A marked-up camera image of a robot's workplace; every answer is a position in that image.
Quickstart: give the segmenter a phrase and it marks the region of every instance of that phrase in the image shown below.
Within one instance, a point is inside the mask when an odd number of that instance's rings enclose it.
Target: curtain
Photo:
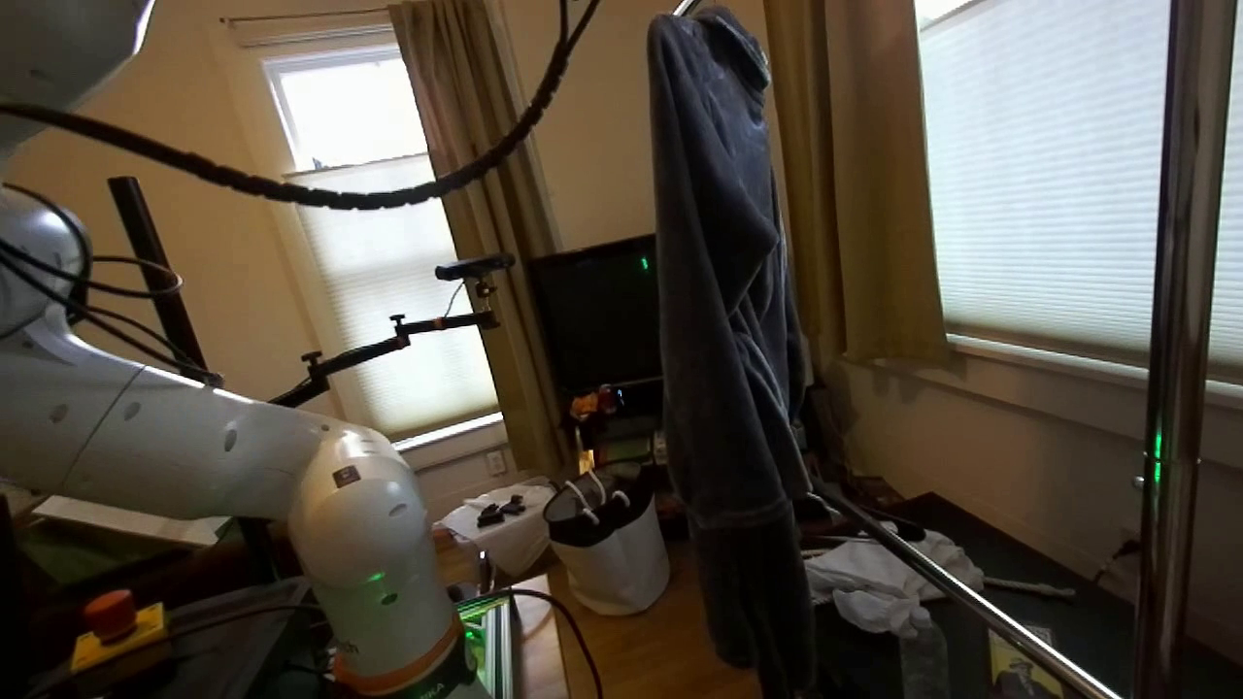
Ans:
[[[908,0],[771,0],[799,318],[840,362],[945,362]]]
[[[485,4],[403,0],[388,16],[424,114],[430,169],[458,170],[517,120]],[[490,367],[517,468],[559,474],[572,458],[525,280],[525,261],[552,254],[552,221],[529,153],[517,147],[499,170],[446,196],[442,205],[463,261],[493,254],[517,261],[499,276],[503,328],[490,341]]]

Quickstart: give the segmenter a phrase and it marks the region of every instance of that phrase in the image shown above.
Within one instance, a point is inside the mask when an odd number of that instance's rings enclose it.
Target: black monitor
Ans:
[[[656,237],[542,257],[529,276],[564,395],[660,384]]]

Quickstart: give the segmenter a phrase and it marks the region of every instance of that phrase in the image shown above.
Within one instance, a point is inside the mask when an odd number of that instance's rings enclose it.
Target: white window blind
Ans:
[[[1152,347],[1167,38],[1169,0],[977,0],[921,29],[957,331],[1124,359]],[[1229,169],[1214,362],[1240,369],[1243,153]]]
[[[397,192],[427,184],[430,161],[397,47],[273,60],[304,187]],[[458,285],[436,280],[455,261],[440,200],[403,210],[297,210],[311,249],[311,323],[327,355],[394,337],[394,316],[465,316]],[[499,411],[493,375],[474,328],[414,336],[414,347],[332,379],[345,420],[386,436],[424,436]]]

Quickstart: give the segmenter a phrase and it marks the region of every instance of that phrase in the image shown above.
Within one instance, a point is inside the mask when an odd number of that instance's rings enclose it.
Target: hanging jacket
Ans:
[[[793,503],[799,336],[776,225],[767,54],[724,8],[648,29],[667,468],[706,624],[767,697],[812,697]]]

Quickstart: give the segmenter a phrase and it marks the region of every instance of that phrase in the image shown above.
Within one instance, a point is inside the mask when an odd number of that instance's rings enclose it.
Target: robotic arm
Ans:
[[[151,0],[0,0],[0,96],[71,111],[150,16]],[[0,177],[25,138],[0,120]],[[349,691],[430,678],[458,619],[394,442],[87,347],[64,310],[82,257],[59,210],[0,192],[0,477],[165,518],[288,520]]]

